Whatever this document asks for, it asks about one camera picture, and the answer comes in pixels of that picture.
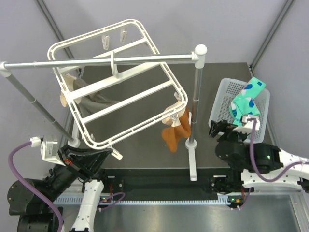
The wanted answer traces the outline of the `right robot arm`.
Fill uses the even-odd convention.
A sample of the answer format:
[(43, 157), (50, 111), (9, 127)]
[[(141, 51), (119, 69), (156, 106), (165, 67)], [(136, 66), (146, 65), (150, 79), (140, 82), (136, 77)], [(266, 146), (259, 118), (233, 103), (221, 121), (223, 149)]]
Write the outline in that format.
[(217, 139), (215, 155), (229, 166), (226, 177), (214, 177), (211, 186), (220, 194), (258, 188), (293, 188), (309, 191), (309, 160), (267, 143), (246, 144), (255, 135), (258, 120), (249, 119), (242, 126), (226, 120), (210, 122), (209, 136)]

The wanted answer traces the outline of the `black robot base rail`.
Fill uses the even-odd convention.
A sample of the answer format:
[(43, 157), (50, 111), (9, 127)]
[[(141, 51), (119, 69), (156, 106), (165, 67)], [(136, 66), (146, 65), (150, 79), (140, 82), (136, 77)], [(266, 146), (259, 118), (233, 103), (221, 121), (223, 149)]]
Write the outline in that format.
[(197, 180), (189, 169), (107, 169), (103, 193), (124, 192), (127, 201), (215, 200), (246, 190), (240, 173), (230, 168), (198, 168)]

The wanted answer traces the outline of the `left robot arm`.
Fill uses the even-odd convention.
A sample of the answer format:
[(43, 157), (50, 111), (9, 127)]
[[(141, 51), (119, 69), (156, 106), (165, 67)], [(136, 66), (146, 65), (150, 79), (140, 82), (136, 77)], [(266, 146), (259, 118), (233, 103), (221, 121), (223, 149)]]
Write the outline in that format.
[(63, 232), (62, 208), (55, 206), (55, 200), (80, 178), (84, 183), (83, 198), (78, 215), (70, 231), (92, 232), (101, 192), (109, 187), (109, 179), (102, 164), (112, 149), (94, 150), (65, 145), (56, 150), (60, 164), (42, 179), (22, 177), (16, 169), (13, 158), (21, 149), (30, 146), (27, 142), (16, 147), (8, 157), (9, 167), (17, 178), (7, 194), (9, 214), (19, 216), (19, 232)]

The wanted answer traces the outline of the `orange brown sock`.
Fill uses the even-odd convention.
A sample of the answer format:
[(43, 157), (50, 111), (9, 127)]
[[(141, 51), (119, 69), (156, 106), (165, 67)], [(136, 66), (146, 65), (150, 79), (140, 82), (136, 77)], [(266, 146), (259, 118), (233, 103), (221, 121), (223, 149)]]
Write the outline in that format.
[(189, 123), (189, 109), (186, 107), (184, 113), (180, 113), (180, 117), (172, 121), (168, 128), (164, 128), (161, 132), (162, 139), (166, 142), (170, 152), (176, 152), (178, 142), (182, 138), (189, 138), (191, 135), (191, 127)]

